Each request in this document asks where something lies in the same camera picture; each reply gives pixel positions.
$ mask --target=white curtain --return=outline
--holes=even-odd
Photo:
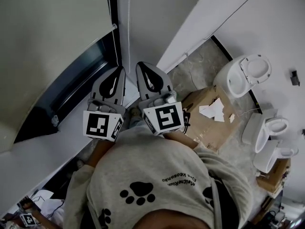
[[[111,30],[107,0],[0,0],[0,152],[48,86]]]

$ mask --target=concrete floor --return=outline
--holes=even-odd
[[[216,44],[211,39],[206,41],[187,59],[169,72],[174,90],[177,92],[177,100],[181,101],[190,92],[193,92],[196,89],[211,86],[214,77],[226,63],[228,63],[227,58]],[[252,163],[255,153],[250,145],[246,145],[241,141],[245,125],[253,112],[249,110],[254,109],[255,104],[249,94],[246,94],[239,99],[232,100],[232,104],[235,107],[237,114],[240,115],[241,123],[237,131],[219,149],[219,155],[236,166],[248,178],[253,189],[254,197],[251,218],[258,211],[260,204],[267,194],[263,189],[258,187],[255,180],[256,169]],[[78,157],[82,160],[88,159],[96,142],[96,140],[93,140],[88,144],[78,154]]]

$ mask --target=white toilet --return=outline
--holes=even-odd
[[[229,98],[239,98],[270,75],[271,64],[265,56],[243,55],[227,63],[216,75],[213,85],[221,86]]]
[[[244,129],[242,142],[251,144],[259,153],[265,146],[270,135],[281,135],[289,128],[289,122],[276,117],[276,109],[268,109],[263,114],[253,113]]]
[[[253,165],[264,173],[269,173],[278,158],[291,158],[297,155],[298,149],[282,140],[268,140],[261,152],[255,155]]]

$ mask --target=gray sweatshirt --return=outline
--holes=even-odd
[[[240,228],[252,192],[236,168],[202,144],[192,150],[136,126],[119,134],[95,169],[85,165],[73,174],[64,228],[80,228],[86,204],[101,228],[131,229],[158,209],[196,217],[211,229]]]

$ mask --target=paper scrap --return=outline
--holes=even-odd
[[[211,105],[199,106],[199,113],[208,118],[214,117],[215,121],[224,122],[223,108],[223,103],[217,98]]]
[[[230,119],[230,123],[232,123],[232,122],[234,121],[234,119],[235,119],[235,115],[234,115],[234,114],[231,114],[230,117],[229,117],[229,119]]]

